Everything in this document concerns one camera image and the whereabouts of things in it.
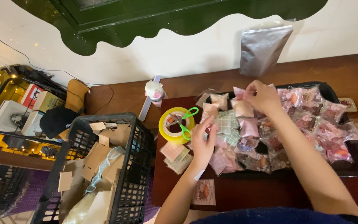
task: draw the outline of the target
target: green scissors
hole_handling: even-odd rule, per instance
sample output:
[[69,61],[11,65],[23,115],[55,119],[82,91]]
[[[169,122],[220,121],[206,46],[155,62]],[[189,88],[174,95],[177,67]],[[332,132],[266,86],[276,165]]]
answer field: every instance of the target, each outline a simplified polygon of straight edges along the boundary
[[170,123],[167,127],[169,127],[169,126],[171,126],[171,125],[174,125],[174,124],[179,124],[179,126],[180,126],[181,129],[182,129],[182,135],[183,135],[183,137],[185,137],[186,140],[190,140],[190,138],[186,137],[185,133],[186,133],[186,132],[188,132],[189,134],[191,134],[191,133],[190,133],[190,131],[189,131],[184,125],[182,125],[182,120],[183,120],[183,119],[186,119],[186,118],[188,118],[188,117],[190,117],[190,116],[193,116],[193,115],[195,115],[195,114],[197,114],[197,113],[198,113],[198,108],[197,108],[197,107],[192,107],[192,108],[190,108],[190,109],[186,112],[186,114],[185,114],[183,117],[181,117],[180,119],[177,119],[173,114],[170,113],[169,115],[175,120],[175,122]]

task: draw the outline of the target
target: black cap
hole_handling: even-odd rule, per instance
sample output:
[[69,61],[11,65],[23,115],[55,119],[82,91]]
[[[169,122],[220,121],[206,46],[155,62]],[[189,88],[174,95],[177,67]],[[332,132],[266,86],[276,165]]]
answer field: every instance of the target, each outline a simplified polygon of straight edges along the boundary
[[56,107],[42,116],[39,126],[52,139],[71,126],[73,120],[80,114],[64,107]]

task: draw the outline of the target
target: white wall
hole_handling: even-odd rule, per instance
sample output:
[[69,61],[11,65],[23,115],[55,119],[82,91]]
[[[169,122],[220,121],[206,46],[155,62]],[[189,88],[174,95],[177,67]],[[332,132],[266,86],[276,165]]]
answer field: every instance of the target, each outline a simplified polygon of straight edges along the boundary
[[[125,48],[99,42],[93,55],[81,56],[63,44],[54,26],[11,0],[0,0],[0,39],[37,67],[67,71],[86,83],[112,84],[238,68],[241,30],[275,19],[233,14],[192,36],[162,29],[155,38],[138,36]],[[279,63],[348,54],[358,54],[358,0],[329,0],[315,15],[296,22]],[[14,63],[28,61],[0,42],[0,65]],[[72,78],[49,73],[61,84]]]

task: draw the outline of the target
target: yellow tape roll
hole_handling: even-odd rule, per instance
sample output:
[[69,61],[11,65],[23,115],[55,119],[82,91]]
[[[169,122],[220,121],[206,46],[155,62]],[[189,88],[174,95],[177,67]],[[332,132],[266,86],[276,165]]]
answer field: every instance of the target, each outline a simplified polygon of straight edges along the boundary
[[[185,139],[185,137],[183,137],[182,135],[182,131],[178,132],[178,133],[172,133],[167,129],[167,125],[170,124],[170,122],[168,121],[169,118],[171,118],[171,116],[169,115],[170,113],[172,115],[176,115],[178,117],[183,117],[187,112],[186,108],[183,107],[174,107],[172,109],[167,110],[160,118],[160,122],[158,123],[158,130],[161,134],[162,137],[164,137],[167,141],[170,141],[173,144],[176,145],[182,145],[188,142],[187,139]],[[186,120],[186,128],[191,131],[195,126],[195,122],[194,122],[194,118],[193,116],[190,116],[188,118],[185,119]],[[190,138],[190,134],[189,133],[185,133],[186,137]]]

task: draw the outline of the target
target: book cover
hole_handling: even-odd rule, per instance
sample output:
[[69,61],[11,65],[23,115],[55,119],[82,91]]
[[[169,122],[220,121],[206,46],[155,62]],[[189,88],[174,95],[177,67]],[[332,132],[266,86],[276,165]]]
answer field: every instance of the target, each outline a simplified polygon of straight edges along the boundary
[[22,134],[27,136],[35,136],[36,132],[42,132],[42,129],[39,126],[39,121],[43,115],[44,113],[40,111],[31,112],[27,118],[26,124],[24,124],[22,128]]
[[64,106],[65,103],[66,102],[64,100],[58,98],[52,93],[43,91],[38,94],[38,98],[33,106],[33,110],[40,110],[45,113],[49,109]]
[[44,90],[39,86],[37,86],[36,84],[30,84],[20,103],[25,107],[33,109],[34,104],[37,101],[38,95],[42,91]]
[[21,131],[32,112],[13,100],[4,100],[0,106],[0,131]]

